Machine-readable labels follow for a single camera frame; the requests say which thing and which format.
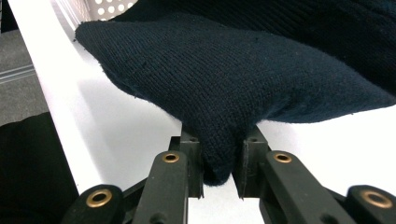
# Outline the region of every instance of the white surface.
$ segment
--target white surface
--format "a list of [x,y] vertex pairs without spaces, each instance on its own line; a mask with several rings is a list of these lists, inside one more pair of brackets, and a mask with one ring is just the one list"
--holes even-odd
[[[89,16],[65,16],[70,13],[59,7],[65,2],[9,0],[78,191],[100,183],[127,189],[147,176],[155,155],[179,135],[180,123],[110,83],[97,61],[71,41],[77,21]],[[368,184],[396,194],[396,106],[316,124],[264,121],[259,127],[272,149],[294,153],[329,189],[346,194],[352,185]],[[190,200],[189,223],[254,224],[262,218],[258,200],[240,201],[229,181]]]

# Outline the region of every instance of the gray carpet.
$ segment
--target gray carpet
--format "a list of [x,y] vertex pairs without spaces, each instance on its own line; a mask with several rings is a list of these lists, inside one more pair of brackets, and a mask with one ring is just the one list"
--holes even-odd
[[[13,75],[13,70],[30,64],[32,61],[21,33],[12,31],[1,34],[0,125],[49,111],[35,73]],[[1,74],[7,74],[7,81]]]

